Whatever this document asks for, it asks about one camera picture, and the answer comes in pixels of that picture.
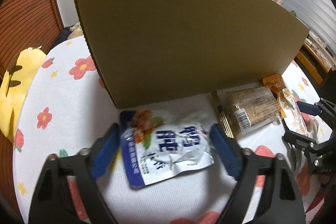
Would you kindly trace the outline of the orange white chicken feet pouch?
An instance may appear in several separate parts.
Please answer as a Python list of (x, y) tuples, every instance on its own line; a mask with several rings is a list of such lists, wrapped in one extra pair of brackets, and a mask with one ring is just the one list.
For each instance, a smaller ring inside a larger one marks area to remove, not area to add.
[(280, 74), (273, 74), (263, 78), (262, 82), (276, 94), (281, 116), (288, 129), (303, 136), (308, 136), (306, 124), (294, 99), (294, 95), (286, 87), (282, 76)]

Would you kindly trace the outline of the clear grain bar packet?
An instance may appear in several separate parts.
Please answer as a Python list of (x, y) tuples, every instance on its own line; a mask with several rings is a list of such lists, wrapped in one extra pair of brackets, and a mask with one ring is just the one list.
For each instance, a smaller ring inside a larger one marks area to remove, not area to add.
[(236, 139), (281, 119), (278, 103), (265, 86), (226, 92), (223, 96), (212, 91), (210, 98), (219, 123), (230, 138)]

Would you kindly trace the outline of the white blue duck snack pouch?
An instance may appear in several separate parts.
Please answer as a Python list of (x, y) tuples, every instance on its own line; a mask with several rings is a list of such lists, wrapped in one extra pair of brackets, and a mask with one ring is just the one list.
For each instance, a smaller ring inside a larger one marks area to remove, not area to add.
[(173, 115), (164, 110), (125, 110), (120, 113), (120, 126), (123, 165), (132, 188), (214, 163), (205, 111)]

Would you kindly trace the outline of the wooden sideboard cabinet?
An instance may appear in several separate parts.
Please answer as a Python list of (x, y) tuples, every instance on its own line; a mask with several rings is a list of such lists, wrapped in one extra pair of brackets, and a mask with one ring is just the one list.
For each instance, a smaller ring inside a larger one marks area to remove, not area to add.
[(320, 88), (335, 76), (335, 59), (317, 42), (306, 38), (294, 61), (315, 88)]

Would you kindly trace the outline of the strawberry print white cloth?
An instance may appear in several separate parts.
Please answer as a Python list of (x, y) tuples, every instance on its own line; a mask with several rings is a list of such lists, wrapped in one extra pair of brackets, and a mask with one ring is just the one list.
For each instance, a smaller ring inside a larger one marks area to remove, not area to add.
[[(13, 152), (15, 192), (24, 223), (28, 223), (31, 199), (43, 163), (49, 154), (72, 156), (91, 147), (97, 138), (118, 122), (119, 111), (102, 87), (96, 70), (78, 65), (93, 65), (84, 36), (62, 42), (47, 54), (30, 85), (18, 122), (18, 149)], [(311, 82), (292, 61), (282, 74), (295, 100), (315, 103), (319, 96)], [(172, 115), (204, 110), (209, 127), (217, 121), (208, 94), (157, 103), (141, 108), (167, 111)], [(291, 151), (282, 142), (283, 128), (271, 123), (249, 136), (239, 137), (242, 147), (257, 155), (274, 156)], [(215, 223), (236, 181), (227, 176), (221, 160), (213, 152), (214, 164), (196, 172), (184, 172), (139, 190), (129, 187), (120, 151), (105, 176), (97, 184), (110, 211), (119, 223)], [(307, 173), (302, 158), (295, 174), (309, 223), (321, 208), (314, 198), (320, 194), (318, 176)]]

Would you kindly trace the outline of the yellow pikachu plush toy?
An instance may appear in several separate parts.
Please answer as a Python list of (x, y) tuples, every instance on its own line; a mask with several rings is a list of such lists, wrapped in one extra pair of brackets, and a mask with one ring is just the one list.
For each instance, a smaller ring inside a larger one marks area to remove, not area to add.
[(1, 132), (13, 142), (22, 104), (46, 54), (38, 48), (27, 48), (9, 63), (1, 83)]

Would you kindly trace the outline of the brown cardboard box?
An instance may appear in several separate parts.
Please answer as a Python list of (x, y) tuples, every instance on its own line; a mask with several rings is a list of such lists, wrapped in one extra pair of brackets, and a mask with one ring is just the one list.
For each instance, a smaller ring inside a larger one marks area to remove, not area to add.
[(74, 0), (119, 109), (283, 73), (309, 34), (272, 0)]

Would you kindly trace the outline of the wooden slatted wardrobe door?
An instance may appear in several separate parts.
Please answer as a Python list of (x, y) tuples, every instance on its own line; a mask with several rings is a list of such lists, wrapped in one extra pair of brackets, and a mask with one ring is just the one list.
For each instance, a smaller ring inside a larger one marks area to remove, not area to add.
[(28, 47), (48, 53), (64, 25), (56, 0), (4, 0), (1, 4), (1, 76)]

